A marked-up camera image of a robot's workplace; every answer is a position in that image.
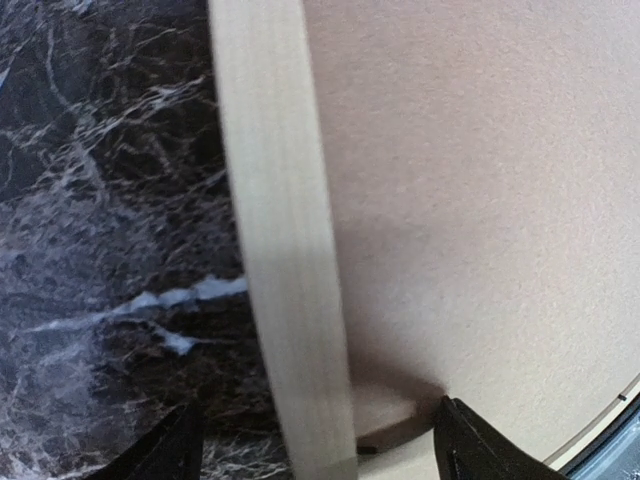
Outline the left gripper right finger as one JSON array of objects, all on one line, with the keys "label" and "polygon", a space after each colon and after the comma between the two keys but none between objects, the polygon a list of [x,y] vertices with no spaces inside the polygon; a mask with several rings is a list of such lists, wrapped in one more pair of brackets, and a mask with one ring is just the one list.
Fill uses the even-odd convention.
[{"label": "left gripper right finger", "polygon": [[534,459],[463,401],[445,396],[435,414],[434,449],[445,480],[563,480]]}]

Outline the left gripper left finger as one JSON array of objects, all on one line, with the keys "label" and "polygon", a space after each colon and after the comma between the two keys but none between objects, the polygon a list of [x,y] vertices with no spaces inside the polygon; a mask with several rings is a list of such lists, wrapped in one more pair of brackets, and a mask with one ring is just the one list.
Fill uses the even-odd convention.
[{"label": "left gripper left finger", "polygon": [[195,403],[175,407],[135,444],[97,471],[105,480],[200,478],[204,420]]}]

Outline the brown backing board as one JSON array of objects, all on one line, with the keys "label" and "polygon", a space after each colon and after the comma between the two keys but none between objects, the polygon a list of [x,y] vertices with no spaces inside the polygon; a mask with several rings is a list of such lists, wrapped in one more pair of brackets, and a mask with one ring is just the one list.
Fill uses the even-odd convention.
[{"label": "brown backing board", "polygon": [[545,459],[639,371],[639,5],[309,1],[356,425]]}]

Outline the light wooden picture frame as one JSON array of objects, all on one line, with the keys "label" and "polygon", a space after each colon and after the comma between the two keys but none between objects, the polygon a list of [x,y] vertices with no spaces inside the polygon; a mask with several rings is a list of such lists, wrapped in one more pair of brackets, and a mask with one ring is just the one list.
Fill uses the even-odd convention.
[{"label": "light wooden picture frame", "polygon": [[[367,433],[355,387],[335,217],[305,5],[214,1],[210,23],[243,261],[298,479],[440,479],[429,395]],[[540,459],[563,473],[637,408],[639,371],[578,434]]]}]

